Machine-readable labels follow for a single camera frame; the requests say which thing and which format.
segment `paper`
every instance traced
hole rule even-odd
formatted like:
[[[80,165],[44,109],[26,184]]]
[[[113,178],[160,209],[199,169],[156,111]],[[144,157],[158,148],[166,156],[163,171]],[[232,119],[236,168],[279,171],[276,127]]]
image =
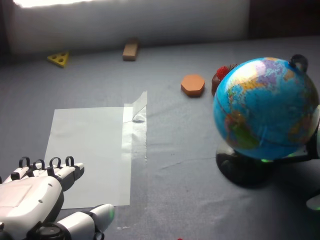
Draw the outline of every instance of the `paper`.
[[[73,156],[84,174],[64,193],[64,209],[130,204],[132,119],[147,93],[126,107],[56,109],[45,153],[62,161]]]

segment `gray tablecloth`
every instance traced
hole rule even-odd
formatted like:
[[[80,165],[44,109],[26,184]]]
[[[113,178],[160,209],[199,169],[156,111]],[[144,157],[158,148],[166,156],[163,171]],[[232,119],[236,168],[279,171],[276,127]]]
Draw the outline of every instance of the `gray tablecloth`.
[[[134,163],[131,178],[140,180],[145,199],[136,208],[116,208],[107,239],[318,240],[320,215],[305,201],[320,188],[320,162],[282,166],[263,186],[241,188],[215,161],[221,137],[211,78],[217,68],[296,53],[308,58],[320,90],[320,37],[146,48],[136,62],[123,62],[120,50],[71,55],[65,69],[45,59],[1,67],[0,175],[8,176],[21,156],[44,158],[55,109],[121,107],[147,90],[147,179],[141,182]],[[193,73],[206,80],[201,98],[180,89]]]

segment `orange hexagon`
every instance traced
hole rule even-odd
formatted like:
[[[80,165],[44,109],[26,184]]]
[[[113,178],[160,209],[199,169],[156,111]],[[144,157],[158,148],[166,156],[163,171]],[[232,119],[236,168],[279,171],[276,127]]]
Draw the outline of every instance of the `orange hexagon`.
[[[205,89],[205,80],[198,74],[186,75],[181,82],[181,89],[189,97],[199,97]]]

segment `blue ocean on globe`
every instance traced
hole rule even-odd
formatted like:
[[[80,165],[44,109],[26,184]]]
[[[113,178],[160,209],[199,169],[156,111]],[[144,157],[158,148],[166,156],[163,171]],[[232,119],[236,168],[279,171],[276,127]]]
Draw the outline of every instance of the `blue ocean on globe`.
[[[319,117],[311,79],[288,61],[264,57],[247,61],[217,88],[213,117],[222,138],[255,159],[283,158],[305,145]]]

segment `yellow triangle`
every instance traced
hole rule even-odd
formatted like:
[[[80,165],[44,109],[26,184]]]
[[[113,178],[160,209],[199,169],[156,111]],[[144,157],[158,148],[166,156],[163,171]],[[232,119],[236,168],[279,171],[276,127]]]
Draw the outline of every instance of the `yellow triangle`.
[[[69,52],[66,51],[66,52],[60,52],[60,53],[48,56],[47,59],[50,62],[58,65],[59,67],[64,68],[66,66],[66,64],[67,64],[68,57],[69,57]]]

